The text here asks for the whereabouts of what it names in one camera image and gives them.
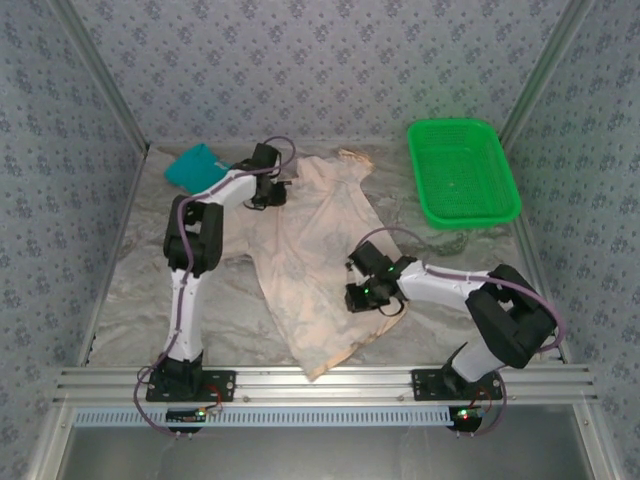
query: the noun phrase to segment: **white cable tray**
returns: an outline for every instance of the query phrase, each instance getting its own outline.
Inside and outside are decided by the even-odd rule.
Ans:
[[[160,425],[166,408],[145,408]],[[206,422],[180,425],[199,427],[366,427],[366,426],[446,426],[453,425],[449,408],[406,407],[227,407],[208,415]],[[135,408],[78,408],[76,427],[146,426]]]

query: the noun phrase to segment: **marble surface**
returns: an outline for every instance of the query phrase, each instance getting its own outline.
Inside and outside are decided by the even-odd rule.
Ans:
[[[254,142],[247,142],[242,145],[214,144],[211,148],[223,160],[235,162],[250,156],[253,146]],[[499,263],[520,268],[509,226],[441,232],[426,225],[405,145],[300,145],[298,157],[336,156],[340,147],[370,155],[375,171],[361,186],[382,223],[410,228],[430,245],[429,251],[425,252],[413,238],[392,233],[404,254],[464,270],[489,270]],[[153,148],[174,156],[184,150],[184,146]],[[150,156],[142,174],[113,280],[100,314],[89,366],[147,364],[158,355],[166,339],[171,296],[162,242],[171,201],[179,190],[163,177],[167,165],[162,161],[154,162],[154,158],[158,156]],[[212,295],[217,299],[216,308],[203,325],[206,363],[295,364],[267,310],[251,258],[224,258],[215,272]],[[347,363],[440,363],[455,348],[477,335],[467,314],[431,303],[414,302],[396,326],[358,349]]]

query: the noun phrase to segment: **black mounting bracket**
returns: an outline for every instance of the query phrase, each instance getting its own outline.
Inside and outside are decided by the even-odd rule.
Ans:
[[[202,355],[194,362],[166,358],[151,372],[147,402],[232,402],[236,389],[233,370],[203,370]]]
[[[416,402],[502,399],[502,388],[496,372],[489,372],[477,382],[467,383],[453,391],[448,385],[446,371],[442,368],[425,368],[411,371],[411,388]]]

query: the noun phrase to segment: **wall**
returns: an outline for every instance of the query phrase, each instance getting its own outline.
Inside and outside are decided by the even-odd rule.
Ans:
[[[75,0],[151,142],[499,129],[566,0]]]
[[[0,7],[0,478],[72,365],[138,156],[44,0]]]
[[[598,0],[515,142],[540,257],[640,478],[640,5]]]

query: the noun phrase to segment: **metal extrusion bar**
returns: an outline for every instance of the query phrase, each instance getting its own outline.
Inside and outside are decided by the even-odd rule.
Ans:
[[[500,130],[500,141],[507,154],[510,153],[520,130],[526,124],[551,75],[594,3],[594,0],[570,0],[567,3],[507,121]]]
[[[140,153],[145,153],[147,151],[147,142],[142,130],[118,90],[107,65],[100,57],[91,35],[82,23],[75,7],[69,0],[49,0],[49,5],[60,20],[69,40],[76,47],[80,58],[82,58],[87,70],[89,70],[96,86],[102,92],[107,105],[109,105],[117,121],[122,126],[127,138]]]
[[[233,404],[276,406],[457,406],[468,402],[415,402],[411,370],[437,366],[338,367],[310,382],[297,367],[236,367]],[[137,368],[68,368],[62,371],[54,403],[74,407],[131,406]],[[586,365],[531,364],[504,369],[510,403],[560,405],[597,401]],[[195,405],[172,403],[172,406]]]

